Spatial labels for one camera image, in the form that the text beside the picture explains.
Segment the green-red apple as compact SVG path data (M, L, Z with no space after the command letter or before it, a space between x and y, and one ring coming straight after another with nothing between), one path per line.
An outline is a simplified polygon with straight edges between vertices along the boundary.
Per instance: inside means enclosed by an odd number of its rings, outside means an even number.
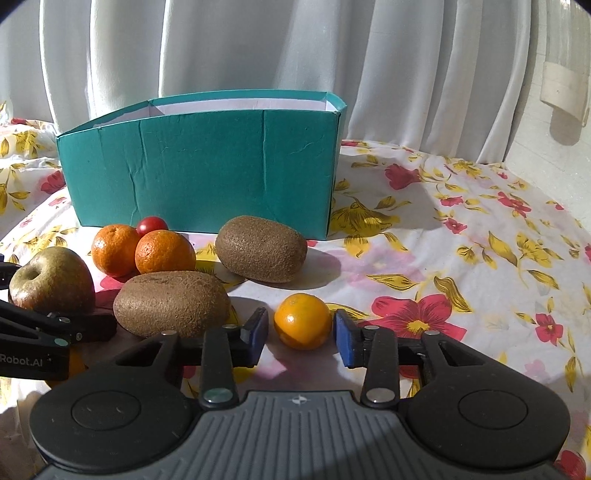
M20 267L9 283L9 298L41 314L83 314L95 307L95 290L86 263L65 247L48 247Z

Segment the brown kiwi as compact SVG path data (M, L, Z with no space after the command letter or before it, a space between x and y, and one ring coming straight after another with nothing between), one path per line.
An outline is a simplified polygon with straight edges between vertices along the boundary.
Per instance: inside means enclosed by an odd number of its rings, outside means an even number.
M307 258L307 240L293 228L256 216L230 219L215 238L215 252L231 273L265 283L293 281Z
M221 281L209 274L155 272L128 280L113 301L113 313L121 327L139 337L174 330L194 338L228 323L230 300Z

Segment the small yellow-orange fruit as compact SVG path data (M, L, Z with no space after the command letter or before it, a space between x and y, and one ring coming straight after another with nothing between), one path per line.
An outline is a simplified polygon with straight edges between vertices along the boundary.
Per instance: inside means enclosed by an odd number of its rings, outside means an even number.
M332 312L314 295L297 293L281 302L273 326L284 345L307 351L321 347L332 331Z

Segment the left mandarin orange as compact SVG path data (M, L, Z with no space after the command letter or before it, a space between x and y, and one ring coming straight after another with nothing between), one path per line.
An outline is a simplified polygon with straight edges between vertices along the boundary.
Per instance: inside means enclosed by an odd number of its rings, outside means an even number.
M91 246L94 265L113 278L130 275L135 270L135 250L139 239L137 231L129 225L102 227Z

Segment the mandarin orange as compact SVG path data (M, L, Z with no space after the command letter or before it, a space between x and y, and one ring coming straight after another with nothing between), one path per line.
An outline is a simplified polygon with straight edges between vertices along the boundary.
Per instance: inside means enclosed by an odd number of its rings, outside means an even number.
M196 262L190 241L170 230L154 230L143 235L135 249L135 266L140 274L192 271Z
M91 246L94 265L113 278L130 275L135 270L135 250L139 239L137 231L129 225L102 227Z

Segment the right mandarin orange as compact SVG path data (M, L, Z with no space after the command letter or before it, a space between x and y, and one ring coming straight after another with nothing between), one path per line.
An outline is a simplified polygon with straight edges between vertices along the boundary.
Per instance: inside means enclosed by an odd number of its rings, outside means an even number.
M190 241L170 230L154 230L143 235L135 249L135 266L140 274L192 271L196 262Z

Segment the red cherry tomato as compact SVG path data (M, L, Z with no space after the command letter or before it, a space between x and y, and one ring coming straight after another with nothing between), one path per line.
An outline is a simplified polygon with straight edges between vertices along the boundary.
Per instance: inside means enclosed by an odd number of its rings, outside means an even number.
M136 232L140 237L144 235L157 231L157 230L167 230L168 225L166 222L157 216L148 216L140 220L136 225Z

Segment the teal cardboard box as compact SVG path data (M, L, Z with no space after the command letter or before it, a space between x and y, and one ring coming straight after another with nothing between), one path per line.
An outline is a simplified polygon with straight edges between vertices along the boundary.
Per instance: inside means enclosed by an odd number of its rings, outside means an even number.
M239 215L329 231L346 103L329 92L224 90L150 99L57 139L80 223L215 233Z

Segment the white curtain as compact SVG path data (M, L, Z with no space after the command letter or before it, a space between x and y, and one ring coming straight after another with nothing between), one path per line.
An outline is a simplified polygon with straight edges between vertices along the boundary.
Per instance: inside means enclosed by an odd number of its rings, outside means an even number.
M329 91L346 135L479 162L577 143L537 105L540 1L5 1L1 96L70 129L156 97Z

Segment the white wall fixture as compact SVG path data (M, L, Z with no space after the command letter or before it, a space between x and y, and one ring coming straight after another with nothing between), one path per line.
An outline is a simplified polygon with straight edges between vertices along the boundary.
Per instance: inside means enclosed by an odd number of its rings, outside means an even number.
M590 95L590 15L577 2L546 2L546 53L540 100L584 126Z

